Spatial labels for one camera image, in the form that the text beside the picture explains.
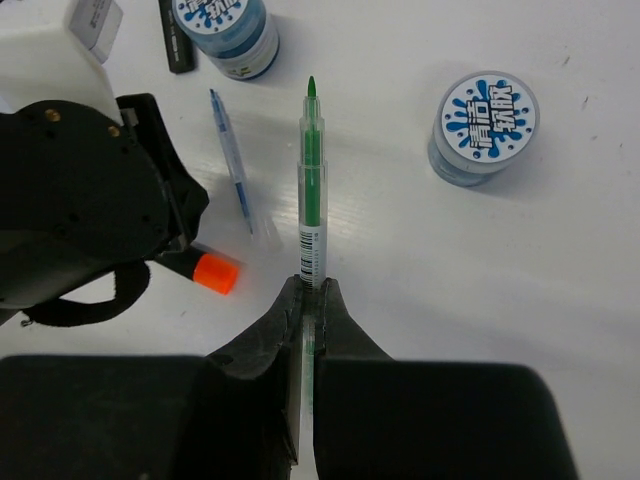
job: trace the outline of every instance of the transparent pen barrel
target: transparent pen barrel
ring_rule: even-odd
[[[309,166],[324,164],[323,118],[300,119],[300,163]]]
[[[327,165],[298,164],[300,276],[320,288],[327,276]]]

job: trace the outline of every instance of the screw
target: screw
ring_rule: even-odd
[[[47,120],[49,120],[50,122],[60,121],[60,112],[57,110],[54,110],[53,108],[45,110],[44,116],[47,117]]]

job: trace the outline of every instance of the black strap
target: black strap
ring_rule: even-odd
[[[143,261],[118,265],[113,270],[113,300],[93,304],[60,298],[24,310],[31,322],[50,327],[77,327],[110,320],[131,307],[149,286],[151,274]]]

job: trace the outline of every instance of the black mechanical part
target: black mechanical part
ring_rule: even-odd
[[[530,369],[394,361],[349,316],[337,281],[305,297],[297,277],[206,359],[0,362],[0,478],[288,479],[310,311],[321,480],[578,478]]]
[[[155,260],[173,273],[193,281],[198,264],[205,255],[207,255],[207,252],[192,245],[184,252],[160,255]]]
[[[79,327],[112,319],[131,307],[149,286],[151,272],[143,262],[116,265],[113,269],[115,295],[112,300],[80,303],[56,298],[24,310],[28,323],[49,327]]]
[[[194,357],[0,361],[0,478],[286,480],[297,459],[302,284]]]
[[[318,308],[320,479],[578,478],[551,393],[531,369],[391,360],[349,316],[335,280]]]
[[[56,100],[0,114],[0,310],[53,301],[195,238],[208,197],[173,150],[155,100],[119,104],[137,119],[131,129]]]

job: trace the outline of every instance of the orange marker cap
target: orange marker cap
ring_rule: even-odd
[[[227,295],[236,283],[239,270],[228,260],[205,253],[198,260],[192,278],[200,285]]]

